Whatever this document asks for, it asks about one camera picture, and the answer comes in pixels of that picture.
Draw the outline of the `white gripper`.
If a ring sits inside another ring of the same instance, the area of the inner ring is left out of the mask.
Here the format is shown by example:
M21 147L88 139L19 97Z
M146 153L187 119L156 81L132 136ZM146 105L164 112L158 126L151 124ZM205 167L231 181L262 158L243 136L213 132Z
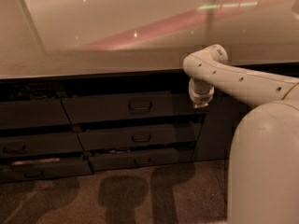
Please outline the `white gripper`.
M210 84L196 79L189 81L189 95L194 108L208 106L214 95L214 87Z

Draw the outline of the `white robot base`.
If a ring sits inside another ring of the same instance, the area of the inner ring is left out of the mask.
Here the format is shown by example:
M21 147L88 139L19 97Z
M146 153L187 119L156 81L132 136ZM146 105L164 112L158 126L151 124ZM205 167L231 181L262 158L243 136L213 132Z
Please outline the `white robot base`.
M299 93L239 123L228 171L228 224L299 224Z

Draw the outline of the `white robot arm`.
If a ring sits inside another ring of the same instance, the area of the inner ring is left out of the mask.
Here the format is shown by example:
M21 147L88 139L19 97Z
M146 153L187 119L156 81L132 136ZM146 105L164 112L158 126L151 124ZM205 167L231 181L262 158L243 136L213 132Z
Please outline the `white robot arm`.
M299 99L298 78L239 68L227 62L227 52L221 45L201 49L184 59L183 70L190 77L189 95L195 108L208 106L214 89L251 107Z

